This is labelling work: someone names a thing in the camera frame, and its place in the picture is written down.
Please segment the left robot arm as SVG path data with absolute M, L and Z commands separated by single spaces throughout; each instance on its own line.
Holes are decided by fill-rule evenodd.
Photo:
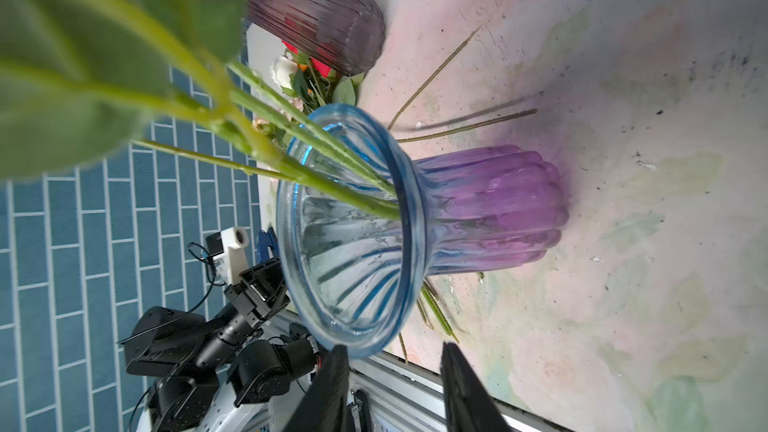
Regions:
M 290 302 L 279 258 L 247 269 L 225 295 L 212 319 L 153 307 L 123 340 L 126 372 L 154 380 L 138 430 L 238 430 L 255 406 L 318 365 L 322 348 L 304 326 L 293 323 L 276 340 L 262 336 Z

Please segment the red rose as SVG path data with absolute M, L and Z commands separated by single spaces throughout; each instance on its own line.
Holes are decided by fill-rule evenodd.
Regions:
M 291 54 L 291 57 L 299 64 L 302 70 L 306 70 L 309 64 L 312 64 L 313 68 L 325 78 L 329 78 L 335 74 L 335 71 L 325 63 L 317 60 L 314 57 L 309 56 L 307 53 L 301 51 L 296 46 L 283 41 L 286 50 Z
M 369 214 L 393 185 L 239 63 L 249 0 L 1 0 L 1 176 L 102 159 L 172 117 Z

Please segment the white rose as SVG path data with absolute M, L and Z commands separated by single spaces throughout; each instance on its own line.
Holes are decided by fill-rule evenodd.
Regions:
M 272 64 L 270 74 L 272 80 L 281 89 L 293 89 L 293 79 L 295 74 L 300 71 L 300 67 L 292 59 L 281 55 Z

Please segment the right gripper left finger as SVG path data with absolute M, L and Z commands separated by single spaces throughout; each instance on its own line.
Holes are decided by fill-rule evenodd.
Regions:
M 287 425 L 285 432 L 342 432 L 351 430 L 347 348 L 335 346 Z

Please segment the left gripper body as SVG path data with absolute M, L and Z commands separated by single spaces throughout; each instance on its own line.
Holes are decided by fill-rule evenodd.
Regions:
M 290 304 L 279 257 L 262 262 L 241 274 L 225 295 L 251 327 L 261 327 Z

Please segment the purple blue gradient vase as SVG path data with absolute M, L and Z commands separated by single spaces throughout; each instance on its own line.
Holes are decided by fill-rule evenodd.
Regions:
M 427 276 L 518 267 L 560 240 L 565 193 L 537 152 L 498 145 L 414 160 L 359 108 L 328 105 L 312 120 L 391 184 L 383 191 L 299 139 L 288 145 L 301 166 L 371 204 L 296 182 L 278 187 L 290 298 L 325 348 L 374 355 L 398 335 Z

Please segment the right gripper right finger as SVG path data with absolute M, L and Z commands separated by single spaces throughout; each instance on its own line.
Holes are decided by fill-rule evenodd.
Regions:
M 443 344 L 440 375 L 448 431 L 510 430 L 457 344 Z

